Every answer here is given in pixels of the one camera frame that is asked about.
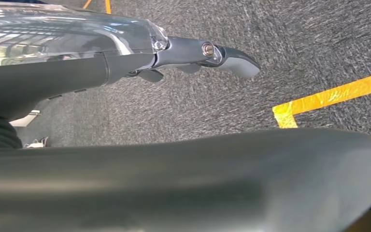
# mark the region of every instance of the yellow tape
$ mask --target yellow tape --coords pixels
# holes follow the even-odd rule
[[[106,5],[106,13],[111,14],[112,13],[112,5],[110,4],[110,0],[105,0]]]
[[[83,9],[86,9],[90,5],[91,2],[92,2],[92,0],[87,0],[87,2],[85,4],[85,6],[83,7]]]
[[[304,98],[274,106],[272,111],[280,128],[296,128],[294,115],[316,110],[371,94],[371,76],[322,91]]]

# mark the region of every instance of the metal bolt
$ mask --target metal bolt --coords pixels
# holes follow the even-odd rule
[[[206,57],[212,57],[214,55],[214,46],[211,43],[205,43],[202,45],[202,54]]]

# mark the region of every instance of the gray carpet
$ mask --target gray carpet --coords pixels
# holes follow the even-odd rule
[[[48,1],[63,3],[63,0]],[[85,0],[69,0],[82,7]],[[143,144],[277,128],[271,108],[371,75],[371,1],[113,0],[113,13],[148,18],[170,35],[210,39],[256,57],[254,79],[165,71],[44,101],[19,129],[51,146]],[[104,12],[104,1],[89,9]],[[296,116],[300,127],[371,134],[371,95]]]

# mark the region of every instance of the yellow floor marking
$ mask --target yellow floor marking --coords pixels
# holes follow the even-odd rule
[[[111,14],[112,13],[112,5],[110,4],[110,0],[105,0],[106,5],[106,13]]]
[[[92,2],[92,0],[87,0],[87,2],[85,4],[85,6],[83,7],[83,9],[86,9],[90,5],[91,2]]]
[[[280,128],[297,128],[294,115],[371,94],[371,76],[274,106]]]

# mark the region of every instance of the transparent headlight cover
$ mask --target transparent headlight cover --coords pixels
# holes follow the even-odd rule
[[[154,54],[168,45],[149,20],[59,5],[0,2],[0,66],[52,60]]]

